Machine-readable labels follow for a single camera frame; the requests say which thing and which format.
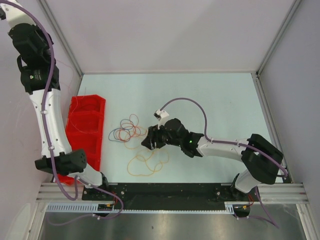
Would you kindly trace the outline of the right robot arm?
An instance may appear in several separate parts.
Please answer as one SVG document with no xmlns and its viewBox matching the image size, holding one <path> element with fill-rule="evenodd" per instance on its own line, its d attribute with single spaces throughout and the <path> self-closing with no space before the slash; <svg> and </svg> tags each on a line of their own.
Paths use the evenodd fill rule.
<svg viewBox="0 0 320 240">
<path fill-rule="evenodd" d="M 141 145 L 151 151 L 166 145 L 176 146 L 190 158 L 215 156 L 242 162 L 246 169 L 236 175 L 230 188 L 231 196 L 237 201 L 242 201 L 259 184 L 273 185 L 284 157 L 259 134 L 235 142 L 213 140 L 203 133 L 188 131 L 177 118 L 150 126 Z"/>
</svg>

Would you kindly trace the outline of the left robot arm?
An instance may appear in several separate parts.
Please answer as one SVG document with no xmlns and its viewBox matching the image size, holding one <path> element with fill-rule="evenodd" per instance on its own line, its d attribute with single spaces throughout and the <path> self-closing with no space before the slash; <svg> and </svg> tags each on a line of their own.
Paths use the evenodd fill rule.
<svg viewBox="0 0 320 240">
<path fill-rule="evenodd" d="M 61 113 L 59 69 L 52 56 L 52 39 L 37 25 L 19 23 L 8 35 L 19 52 L 20 81 L 35 109 L 41 137 L 41 158 L 35 161 L 37 170 L 80 178 L 100 200 L 110 196 L 111 188 L 105 175 L 87 162 L 83 149 L 73 150 L 64 128 Z"/>
</svg>

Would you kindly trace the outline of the red plastic bin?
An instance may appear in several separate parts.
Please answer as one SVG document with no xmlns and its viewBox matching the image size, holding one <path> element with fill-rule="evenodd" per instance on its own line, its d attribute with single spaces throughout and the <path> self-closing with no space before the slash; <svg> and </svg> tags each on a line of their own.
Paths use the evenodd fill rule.
<svg viewBox="0 0 320 240">
<path fill-rule="evenodd" d="M 66 136 L 73 151 L 84 150 L 87 165 L 79 177 L 95 186 L 100 173 L 106 100 L 97 95 L 73 96 L 69 105 Z"/>
</svg>

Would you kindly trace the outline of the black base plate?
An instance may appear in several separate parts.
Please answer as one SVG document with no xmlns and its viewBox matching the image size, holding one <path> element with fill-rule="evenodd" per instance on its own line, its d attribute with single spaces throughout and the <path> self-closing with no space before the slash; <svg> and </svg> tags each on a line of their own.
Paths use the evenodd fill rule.
<svg viewBox="0 0 320 240">
<path fill-rule="evenodd" d="M 222 183 L 111 183 L 108 192 L 117 195 L 131 211 L 216 211 L 226 202 L 257 202 L 255 191 L 232 192 Z"/>
</svg>

